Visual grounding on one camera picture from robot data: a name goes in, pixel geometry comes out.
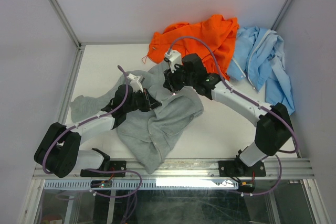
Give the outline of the grey zip hoodie jacket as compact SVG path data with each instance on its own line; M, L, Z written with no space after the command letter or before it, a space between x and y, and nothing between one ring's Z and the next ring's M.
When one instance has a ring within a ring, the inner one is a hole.
M143 87L162 105L149 112L136 110L128 113L126 120L116 129L120 141L128 147L148 174L164 162L183 130L204 111L198 94L192 88L184 87L173 95L163 87L166 69L167 63L162 62L147 72L131 72L144 78Z

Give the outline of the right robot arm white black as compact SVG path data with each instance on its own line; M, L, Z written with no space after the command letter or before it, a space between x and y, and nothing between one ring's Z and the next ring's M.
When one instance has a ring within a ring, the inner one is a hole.
M287 108L281 103L252 103L250 97L235 90L219 74L208 73L197 54L182 57L173 50L165 53L164 61L169 66L164 72L165 88L176 93L184 87L192 87L199 95L231 108L256 128L254 141L238 151L234 160L220 165L222 176L265 176L261 161L280 151L292 136Z

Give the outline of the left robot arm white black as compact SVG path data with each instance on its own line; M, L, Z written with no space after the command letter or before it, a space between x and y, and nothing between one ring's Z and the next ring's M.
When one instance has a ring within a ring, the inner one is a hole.
M112 171L110 156L97 148L82 151L80 145L117 128L130 112L150 112L161 105L146 88L135 91L130 85L120 85L114 97L108 99L108 104L96 115L73 125L53 123L37 148L34 161L45 173L59 178L66 177L73 169L104 176Z

